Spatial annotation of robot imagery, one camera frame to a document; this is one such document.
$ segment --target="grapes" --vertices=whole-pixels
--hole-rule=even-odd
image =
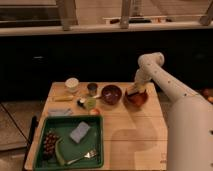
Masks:
[[[59,139],[59,136],[52,132],[49,131],[45,134],[45,138],[43,141],[43,158],[44,160],[49,160],[50,158],[53,157],[55,153],[55,143]]]

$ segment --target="cable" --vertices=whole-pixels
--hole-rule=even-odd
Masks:
[[[16,126],[16,128],[18,129],[18,131],[21,133],[21,135],[24,137],[24,139],[27,141],[27,144],[30,144],[28,138],[24,135],[24,133],[22,132],[21,128],[18,126],[18,124],[16,123],[15,119],[12,117],[12,115],[10,114],[10,112],[7,110],[7,108],[0,102],[1,107],[4,109],[4,111],[7,113],[7,115],[9,116],[9,118],[12,120],[13,124]]]

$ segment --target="cup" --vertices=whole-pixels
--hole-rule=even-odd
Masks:
[[[65,81],[65,86],[67,87],[70,93],[75,93],[78,91],[79,81],[77,78],[69,78]]]
[[[97,95],[97,88],[98,88],[98,85],[96,83],[89,83],[87,85],[89,95],[92,96],[92,97]]]

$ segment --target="green tray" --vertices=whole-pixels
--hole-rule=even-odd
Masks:
[[[84,121],[91,128],[86,136],[76,144],[70,137],[70,132],[75,129],[78,124]],[[96,149],[98,155],[91,159],[82,159],[69,166],[60,166],[56,157],[53,156],[50,160],[43,160],[43,140],[44,135],[49,130],[56,132],[62,138],[60,142],[60,153],[63,158],[68,161],[81,157],[91,149]],[[84,168],[99,168],[103,166],[103,121],[101,116],[63,116],[63,117],[48,117],[44,121],[41,138],[33,164],[36,171],[52,171],[52,170],[67,170],[67,169],[84,169]]]

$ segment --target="banana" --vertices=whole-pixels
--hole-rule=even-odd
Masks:
[[[62,138],[58,139],[55,143],[55,155],[56,155],[58,163],[61,166],[64,166],[66,164],[66,161],[64,160],[63,156],[61,155],[60,149],[59,149],[59,144],[61,141],[62,141]]]

